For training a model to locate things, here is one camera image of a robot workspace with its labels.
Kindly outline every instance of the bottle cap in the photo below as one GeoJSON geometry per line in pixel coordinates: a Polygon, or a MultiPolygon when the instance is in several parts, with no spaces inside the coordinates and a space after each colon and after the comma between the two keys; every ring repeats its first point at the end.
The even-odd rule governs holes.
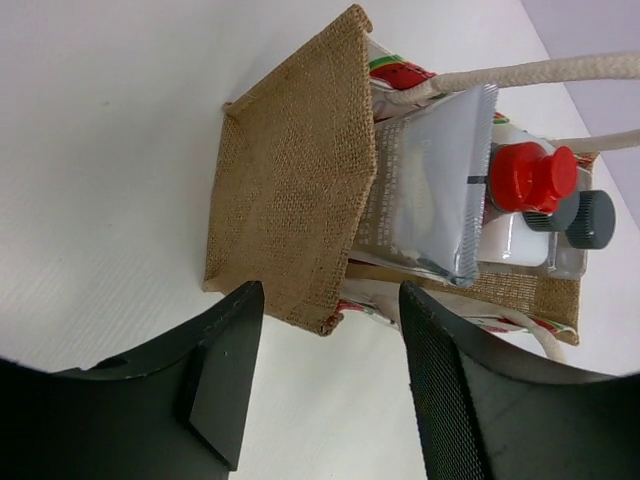
{"type": "Polygon", "coordinates": [[[578,215],[567,229],[567,240],[573,248],[600,250],[611,241],[616,229],[616,209],[607,192],[580,192],[578,215]]]}
{"type": "Polygon", "coordinates": [[[575,220],[580,207],[580,192],[575,189],[567,198],[558,202],[558,209],[551,213],[524,212],[527,225],[536,232],[564,232],[575,220]]]}
{"type": "Polygon", "coordinates": [[[567,147],[548,155],[535,142],[504,145],[494,155],[488,183],[500,210],[552,213],[575,191],[578,167],[567,147]]]}

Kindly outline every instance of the brown burlap side panel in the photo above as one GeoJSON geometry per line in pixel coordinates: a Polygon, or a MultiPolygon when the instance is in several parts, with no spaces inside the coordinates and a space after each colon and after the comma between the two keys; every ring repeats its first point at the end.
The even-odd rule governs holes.
{"type": "MultiPolygon", "coordinates": [[[[405,280],[429,290],[513,308],[526,315],[540,316],[578,331],[580,282],[501,273],[482,273],[471,288],[449,287],[408,273],[371,265],[349,264],[347,278],[366,278],[402,283],[405,280]]],[[[558,339],[577,345],[577,335],[563,333],[558,339]]]]}
{"type": "Polygon", "coordinates": [[[376,155],[351,7],[237,102],[222,131],[204,290],[263,282],[266,313],[327,335],[376,155]]]}

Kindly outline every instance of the bag handle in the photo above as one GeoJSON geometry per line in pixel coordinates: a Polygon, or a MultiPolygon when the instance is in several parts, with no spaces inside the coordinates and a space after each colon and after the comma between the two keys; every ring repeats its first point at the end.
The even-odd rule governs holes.
{"type": "MultiPolygon", "coordinates": [[[[460,92],[483,84],[507,88],[601,79],[640,79],[640,52],[585,55],[470,72],[443,73],[408,90],[388,92],[386,98],[397,105],[413,105],[442,93],[460,92]]],[[[619,150],[640,146],[640,129],[601,137],[553,140],[550,143],[554,146],[565,145],[575,153],[619,150]]]]}

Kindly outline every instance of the white table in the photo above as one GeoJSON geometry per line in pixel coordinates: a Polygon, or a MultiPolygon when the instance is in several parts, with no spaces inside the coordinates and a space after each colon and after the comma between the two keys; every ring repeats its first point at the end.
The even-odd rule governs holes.
{"type": "MultiPolygon", "coordinates": [[[[2,4],[0,355],[89,367],[220,298],[200,290],[220,105],[348,3],[2,4]]],[[[363,3],[375,38],[427,69],[547,58],[516,0],[363,3]]],[[[586,133],[563,86],[499,103],[534,133],[586,133]]],[[[591,256],[582,345],[565,350],[625,373],[640,367],[640,232],[603,165],[597,185],[618,231],[591,256]]],[[[233,478],[423,478],[399,335],[353,316],[321,339],[267,318],[240,468],[233,478]]]]}

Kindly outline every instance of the bag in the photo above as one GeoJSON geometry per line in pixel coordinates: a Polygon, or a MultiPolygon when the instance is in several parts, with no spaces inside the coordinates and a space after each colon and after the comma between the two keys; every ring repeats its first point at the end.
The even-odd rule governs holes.
{"type": "MultiPolygon", "coordinates": [[[[225,120],[211,198],[205,291],[264,286],[265,313],[319,335],[334,315],[347,257],[369,189],[376,152],[367,33],[354,5],[236,102],[225,120]]],[[[424,103],[474,85],[499,87],[640,77],[640,55],[550,60],[437,75],[394,103],[424,103]]],[[[638,144],[640,131],[553,142],[575,152],[638,144]]],[[[596,154],[580,155],[590,166],[596,154]]],[[[424,280],[429,290],[502,305],[577,330],[577,281],[483,273],[469,289],[424,280]]],[[[560,337],[572,344],[578,336],[560,337]]]]}

